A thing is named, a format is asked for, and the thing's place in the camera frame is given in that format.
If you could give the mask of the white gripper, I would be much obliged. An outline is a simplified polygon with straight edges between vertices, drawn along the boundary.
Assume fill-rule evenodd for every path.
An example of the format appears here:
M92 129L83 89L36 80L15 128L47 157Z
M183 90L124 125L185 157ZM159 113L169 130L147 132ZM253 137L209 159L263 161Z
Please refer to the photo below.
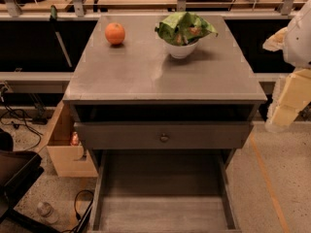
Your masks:
M266 39L262 47L269 51L283 49L287 63L311 68L311 0L303 5L287 27ZM284 131L310 102L311 70L295 69L275 83L265 129L272 133Z

